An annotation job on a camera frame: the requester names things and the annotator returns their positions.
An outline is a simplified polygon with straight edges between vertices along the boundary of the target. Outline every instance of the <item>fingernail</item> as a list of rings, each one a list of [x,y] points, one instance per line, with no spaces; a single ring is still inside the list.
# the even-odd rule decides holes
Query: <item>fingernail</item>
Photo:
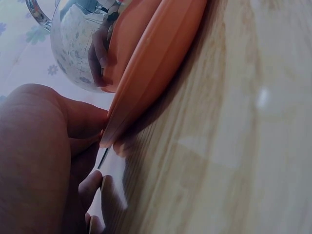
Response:
[[[104,68],[106,66],[106,62],[107,62],[106,57],[103,57],[99,60],[101,68]]]

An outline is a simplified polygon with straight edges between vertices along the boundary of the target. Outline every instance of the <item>finger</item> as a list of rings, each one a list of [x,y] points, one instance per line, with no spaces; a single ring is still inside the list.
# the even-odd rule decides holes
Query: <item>finger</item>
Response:
[[[71,174],[81,183],[92,171],[96,163],[99,142],[92,144],[87,150],[72,160]]]
[[[105,19],[99,30],[92,35],[92,43],[101,68],[105,68],[107,63],[107,51],[105,45],[107,44],[107,35],[110,26],[111,23]]]
[[[90,221],[89,234],[102,234],[104,232],[104,227],[101,220],[97,216],[92,216]]]
[[[87,230],[89,230],[90,229],[91,216],[89,215],[89,213],[86,213],[84,215],[84,217],[85,217],[85,220],[86,220]]]
[[[88,149],[92,144],[99,141],[99,138],[100,138],[100,135],[95,135],[87,139],[70,138],[69,143],[70,143],[72,157],[75,157],[81,154],[83,151]]]
[[[105,129],[108,113],[106,110],[62,96],[58,98],[67,124],[68,137],[88,138]]]
[[[109,175],[103,178],[101,187],[102,215],[108,231],[112,231],[114,220],[123,214],[122,203],[115,190],[113,178]]]
[[[91,43],[91,46],[88,51],[88,60],[89,60],[89,66],[90,66],[90,70],[91,70],[94,83],[98,87],[105,87],[106,84],[105,84],[105,81],[103,80],[103,75],[101,72],[102,68],[98,61],[98,58],[96,55],[96,49],[93,43]]]
[[[79,185],[79,197],[81,200],[82,207],[85,212],[90,208],[93,198],[101,186],[103,180],[102,174],[99,171],[95,171],[90,174],[83,182]]]

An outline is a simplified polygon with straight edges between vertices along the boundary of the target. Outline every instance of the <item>orange bowl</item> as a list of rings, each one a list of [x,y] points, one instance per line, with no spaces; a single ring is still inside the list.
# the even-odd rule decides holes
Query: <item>orange bowl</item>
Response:
[[[139,3],[153,8],[142,16]],[[113,83],[118,85],[102,147],[110,147],[164,91],[194,39],[206,3],[207,0],[133,0],[118,19],[108,51],[109,59],[116,60],[104,73],[114,77]],[[138,29],[126,33],[123,27]]]

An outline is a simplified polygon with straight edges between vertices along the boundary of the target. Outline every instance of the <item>hand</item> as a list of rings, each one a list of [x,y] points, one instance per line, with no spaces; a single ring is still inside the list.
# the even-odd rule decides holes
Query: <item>hand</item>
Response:
[[[88,51],[89,66],[94,83],[99,87],[111,85],[109,79],[103,79],[103,69],[107,65],[107,50],[109,42],[107,39],[111,22],[104,19],[101,27],[92,35],[92,43]]]
[[[0,105],[1,232],[87,232],[85,214],[102,181],[88,174],[106,116],[45,86],[9,95]]]

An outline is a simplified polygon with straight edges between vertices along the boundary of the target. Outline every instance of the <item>flower pattern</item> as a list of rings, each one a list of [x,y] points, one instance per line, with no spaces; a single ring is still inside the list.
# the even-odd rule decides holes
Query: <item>flower pattern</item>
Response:
[[[86,77],[79,77],[79,79],[83,82],[83,83],[86,83],[86,84],[91,84],[92,82],[87,79]]]
[[[31,31],[26,33],[26,41],[31,42],[32,45],[36,45],[39,41],[44,42],[45,37],[49,35],[49,32],[41,26],[33,26]]]
[[[48,74],[51,76],[54,76],[59,71],[58,67],[56,65],[51,65],[48,68]]]
[[[6,23],[0,23],[0,36],[6,30]]]
[[[30,14],[30,12],[28,12],[28,13],[25,15],[25,18],[26,18],[26,19],[31,18],[31,14]]]

